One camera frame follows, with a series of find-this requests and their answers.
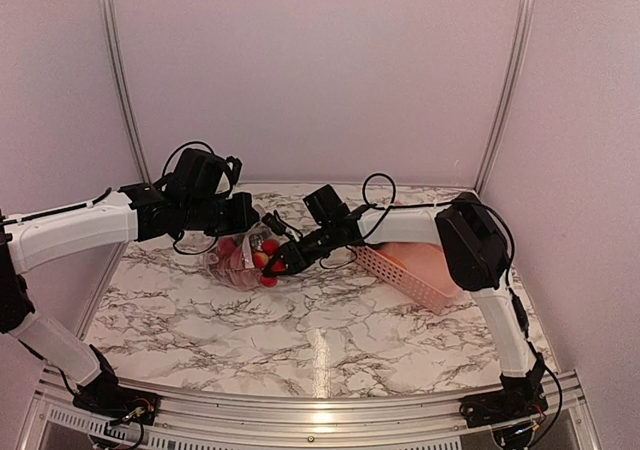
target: white marble surface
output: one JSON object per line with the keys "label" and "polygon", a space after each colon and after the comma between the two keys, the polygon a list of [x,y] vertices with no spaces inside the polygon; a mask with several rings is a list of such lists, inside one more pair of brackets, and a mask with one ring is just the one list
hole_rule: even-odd
{"label": "white marble surface", "polygon": [[[314,227],[302,197],[317,185],[245,185],[255,203]],[[351,208],[358,186],[336,185]],[[382,198],[388,192],[374,189]],[[457,192],[400,188],[404,203]],[[193,236],[192,251],[208,239]],[[272,396],[411,395],[496,383],[497,354],[467,295],[435,315],[357,265],[313,266],[277,287],[237,291],[214,281],[202,257],[176,254],[168,238],[131,244],[87,341],[119,375],[208,391]],[[335,252],[328,264],[348,258]],[[532,338],[551,366],[548,343],[516,277]]]}

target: gray marble vein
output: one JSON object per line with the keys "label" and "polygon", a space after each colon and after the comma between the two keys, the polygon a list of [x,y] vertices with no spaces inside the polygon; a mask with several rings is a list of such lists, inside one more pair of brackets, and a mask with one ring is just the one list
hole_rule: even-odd
{"label": "gray marble vein", "polygon": [[[245,185],[255,202],[304,230],[302,197],[315,185]],[[360,187],[336,185],[354,208]],[[401,187],[404,203],[443,201],[451,189]],[[375,188],[382,201],[388,190]],[[208,239],[190,234],[191,250]],[[337,251],[328,265],[350,258]],[[532,339],[552,360],[530,301]],[[202,257],[176,254],[168,238],[131,244],[89,330],[119,375],[146,382],[273,396],[412,395],[496,383],[497,354],[468,295],[441,315],[415,304],[357,265],[313,266],[277,287],[238,291],[205,271]]]}

